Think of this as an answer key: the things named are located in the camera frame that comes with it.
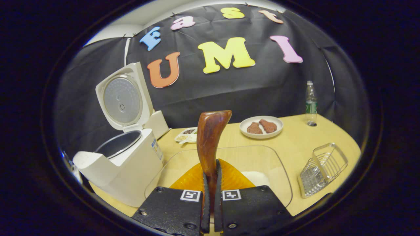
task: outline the raw meat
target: raw meat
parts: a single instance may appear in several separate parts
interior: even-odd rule
[[[259,123],[263,126],[265,132],[267,132],[268,134],[273,133],[277,130],[277,125],[273,122],[268,122],[264,119],[261,119]]]
[[[259,127],[260,124],[257,122],[252,122],[251,125],[247,128],[247,132],[251,134],[262,134],[263,131]]]

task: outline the water bottle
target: water bottle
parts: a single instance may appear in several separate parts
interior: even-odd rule
[[[318,101],[312,81],[306,82],[306,121],[309,126],[316,126],[316,114],[318,112]]]

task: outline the foam letter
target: foam letter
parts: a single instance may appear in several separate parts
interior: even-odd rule
[[[215,42],[205,42],[198,45],[198,49],[203,50],[206,67],[203,72],[213,73],[220,70],[220,66],[216,65],[215,59],[225,68],[229,69],[232,56],[235,58],[234,67],[254,66],[255,61],[249,57],[245,47],[245,39],[240,37],[230,38],[226,43],[225,49],[217,45]]]
[[[157,32],[160,27],[155,27],[151,31],[149,31],[142,39],[140,39],[140,43],[143,42],[147,45],[147,50],[152,50],[159,42],[160,39],[158,37],[160,36],[160,33]]]
[[[270,19],[270,20],[272,20],[272,21],[274,21],[276,23],[283,24],[283,21],[277,19],[276,18],[276,15],[273,14],[273,13],[270,13],[270,12],[268,12],[266,10],[259,10],[258,12],[264,14],[268,19]]]
[[[274,35],[270,39],[275,41],[283,51],[283,60],[287,63],[302,63],[302,57],[298,56],[289,43],[289,38],[285,36]]]
[[[193,26],[195,24],[194,18],[192,16],[185,16],[182,18],[179,18],[178,20],[175,20],[173,22],[173,25],[171,26],[172,30],[177,30],[180,29],[182,27],[190,27]]]
[[[239,19],[245,17],[241,10],[237,8],[222,8],[220,9],[220,11],[223,13],[223,16],[227,19]]]
[[[169,68],[171,68],[171,73],[168,77],[162,78],[160,74],[160,64],[162,63],[161,59],[155,60],[147,65],[147,69],[150,72],[150,82],[155,88],[163,88],[169,86],[178,79],[179,76],[179,66],[178,66],[178,56],[179,52],[173,52],[165,57],[169,61]]]

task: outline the metal basket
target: metal basket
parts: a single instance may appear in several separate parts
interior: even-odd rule
[[[347,167],[347,158],[335,143],[317,147],[297,178],[301,195],[307,198],[325,188]]]

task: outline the rice cooker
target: rice cooker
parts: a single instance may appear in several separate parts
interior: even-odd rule
[[[96,86],[109,124],[124,133],[95,152],[77,152],[73,163],[93,184],[120,202],[140,207],[149,184],[156,185],[163,154],[156,137],[168,131],[162,112],[153,112],[140,63],[131,63]]]

